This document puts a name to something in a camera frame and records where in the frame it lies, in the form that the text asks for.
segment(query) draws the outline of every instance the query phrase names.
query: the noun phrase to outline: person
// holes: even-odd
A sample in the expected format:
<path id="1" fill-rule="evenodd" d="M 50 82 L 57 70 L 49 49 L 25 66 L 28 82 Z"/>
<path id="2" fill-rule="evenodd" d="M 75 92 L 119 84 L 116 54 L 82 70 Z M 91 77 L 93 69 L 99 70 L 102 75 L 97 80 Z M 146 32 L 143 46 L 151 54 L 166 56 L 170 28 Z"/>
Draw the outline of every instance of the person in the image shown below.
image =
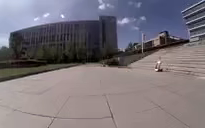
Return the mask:
<path id="1" fill-rule="evenodd" d="M 163 71 L 163 69 L 161 68 L 161 64 L 162 64 L 161 57 L 159 57 L 159 60 L 157 61 L 156 66 L 155 66 L 155 71 L 156 72 L 162 72 Z"/>

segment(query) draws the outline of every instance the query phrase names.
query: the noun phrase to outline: concrete steps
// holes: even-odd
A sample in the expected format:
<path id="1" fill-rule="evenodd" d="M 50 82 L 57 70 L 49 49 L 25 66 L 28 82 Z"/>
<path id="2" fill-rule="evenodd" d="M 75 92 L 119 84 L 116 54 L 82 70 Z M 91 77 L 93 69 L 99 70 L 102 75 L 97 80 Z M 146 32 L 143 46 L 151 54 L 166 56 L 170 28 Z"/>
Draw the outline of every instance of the concrete steps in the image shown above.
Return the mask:
<path id="1" fill-rule="evenodd" d="M 162 68 L 168 71 L 205 76 L 205 45 L 161 49 L 130 65 L 131 68 L 154 70 L 161 56 Z"/>

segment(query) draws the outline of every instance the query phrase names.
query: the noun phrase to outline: light pole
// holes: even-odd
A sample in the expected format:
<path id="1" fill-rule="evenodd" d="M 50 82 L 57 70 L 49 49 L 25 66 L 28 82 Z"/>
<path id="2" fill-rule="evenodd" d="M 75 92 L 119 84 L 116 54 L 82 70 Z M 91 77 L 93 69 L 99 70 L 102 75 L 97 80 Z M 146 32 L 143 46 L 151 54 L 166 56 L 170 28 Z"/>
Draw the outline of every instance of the light pole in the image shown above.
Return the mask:
<path id="1" fill-rule="evenodd" d="M 139 30 L 139 33 L 142 34 L 142 44 L 141 44 L 141 46 L 142 46 L 142 54 L 143 54 L 144 53 L 145 34 L 142 31 L 140 31 L 140 30 Z"/>

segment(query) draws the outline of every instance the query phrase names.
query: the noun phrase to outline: sky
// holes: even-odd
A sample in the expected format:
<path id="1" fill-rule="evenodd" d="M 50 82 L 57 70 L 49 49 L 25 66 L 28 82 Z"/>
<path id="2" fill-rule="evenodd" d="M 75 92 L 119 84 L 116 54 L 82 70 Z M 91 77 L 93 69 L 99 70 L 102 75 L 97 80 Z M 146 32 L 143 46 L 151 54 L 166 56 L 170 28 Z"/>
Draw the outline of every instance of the sky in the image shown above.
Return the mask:
<path id="1" fill-rule="evenodd" d="M 0 0 L 0 47 L 9 33 L 30 26 L 72 20 L 117 17 L 118 46 L 151 39 L 161 31 L 188 38 L 181 11 L 200 0 Z"/>

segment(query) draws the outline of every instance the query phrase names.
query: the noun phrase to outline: concrete plaza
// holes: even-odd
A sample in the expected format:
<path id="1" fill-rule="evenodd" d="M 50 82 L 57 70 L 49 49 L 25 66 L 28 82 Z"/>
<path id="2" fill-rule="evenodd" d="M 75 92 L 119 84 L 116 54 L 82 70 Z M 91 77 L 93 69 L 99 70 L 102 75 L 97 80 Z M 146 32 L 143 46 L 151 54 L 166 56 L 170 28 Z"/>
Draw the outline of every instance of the concrete plaza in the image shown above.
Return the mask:
<path id="1" fill-rule="evenodd" d="M 205 128 L 205 77 L 78 66 L 0 83 L 0 128 Z"/>

